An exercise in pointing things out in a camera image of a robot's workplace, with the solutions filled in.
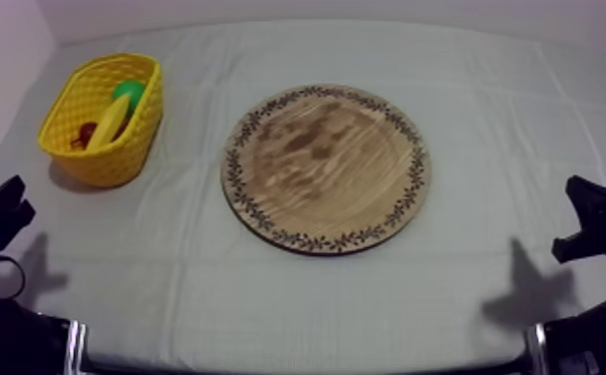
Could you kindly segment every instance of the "white fabric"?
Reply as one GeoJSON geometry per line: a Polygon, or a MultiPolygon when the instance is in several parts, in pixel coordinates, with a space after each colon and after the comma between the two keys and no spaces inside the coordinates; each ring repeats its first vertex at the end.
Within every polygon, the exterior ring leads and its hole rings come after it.
{"type": "Polygon", "coordinates": [[[9,251],[46,253],[27,302],[89,324],[90,354],[114,363],[273,373],[457,366],[510,358],[526,325],[606,299],[605,258],[561,266],[549,253],[554,237],[578,229],[566,179],[606,184],[606,57],[567,47],[360,21],[72,45],[49,63],[3,142],[0,183],[14,174],[38,215],[9,251]],[[159,59],[164,119],[142,174],[94,192],[51,166],[36,136],[72,70],[118,51],[159,59]],[[309,258],[264,243],[220,189],[238,119],[312,83],[384,97],[431,152],[418,216],[353,256],[309,258]]]}

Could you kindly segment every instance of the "green toy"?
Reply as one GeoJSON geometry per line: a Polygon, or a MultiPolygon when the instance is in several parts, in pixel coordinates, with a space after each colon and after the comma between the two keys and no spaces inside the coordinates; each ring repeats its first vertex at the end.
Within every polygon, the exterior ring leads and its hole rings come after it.
{"type": "Polygon", "coordinates": [[[113,91],[113,100],[117,100],[123,95],[129,95],[129,109],[127,115],[130,116],[136,110],[138,102],[145,92],[145,85],[135,80],[123,81],[117,85],[113,91]]]}

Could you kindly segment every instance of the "black cable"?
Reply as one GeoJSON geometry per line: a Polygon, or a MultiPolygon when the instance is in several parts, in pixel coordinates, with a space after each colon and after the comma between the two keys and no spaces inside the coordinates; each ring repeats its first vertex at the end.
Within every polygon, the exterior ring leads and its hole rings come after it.
{"type": "Polygon", "coordinates": [[[12,294],[9,297],[5,297],[5,298],[0,298],[2,300],[5,299],[14,299],[19,297],[20,294],[22,294],[22,292],[24,291],[24,288],[26,287],[26,272],[24,272],[24,268],[22,268],[22,266],[17,262],[17,260],[11,258],[10,256],[7,255],[0,255],[0,261],[8,261],[10,263],[12,263],[15,267],[17,267],[17,269],[19,269],[19,273],[22,276],[22,282],[19,284],[19,289],[17,289],[17,291],[12,294]]]}

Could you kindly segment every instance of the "wooden plate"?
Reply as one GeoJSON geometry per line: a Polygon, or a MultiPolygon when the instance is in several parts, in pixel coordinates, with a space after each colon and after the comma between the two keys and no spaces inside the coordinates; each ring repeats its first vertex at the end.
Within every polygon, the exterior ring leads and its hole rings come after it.
{"type": "Polygon", "coordinates": [[[337,85],[287,90],[247,113],[221,171],[238,218],[313,255],[374,246],[424,202],[431,162],[410,120],[384,99],[337,85]]]}

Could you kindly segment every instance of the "plastic basket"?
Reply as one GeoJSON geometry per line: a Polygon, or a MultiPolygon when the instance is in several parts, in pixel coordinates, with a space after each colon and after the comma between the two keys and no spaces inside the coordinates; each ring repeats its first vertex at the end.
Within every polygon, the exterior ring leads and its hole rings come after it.
{"type": "Polygon", "coordinates": [[[106,56],[73,73],[47,115],[38,144],[76,179],[95,187],[115,187],[135,178],[143,168],[161,114],[158,62],[137,54],[106,56]],[[97,150],[74,150],[71,142],[82,124],[99,118],[124,80],[140,81],[146,88],[122,135],[97,150]]]}

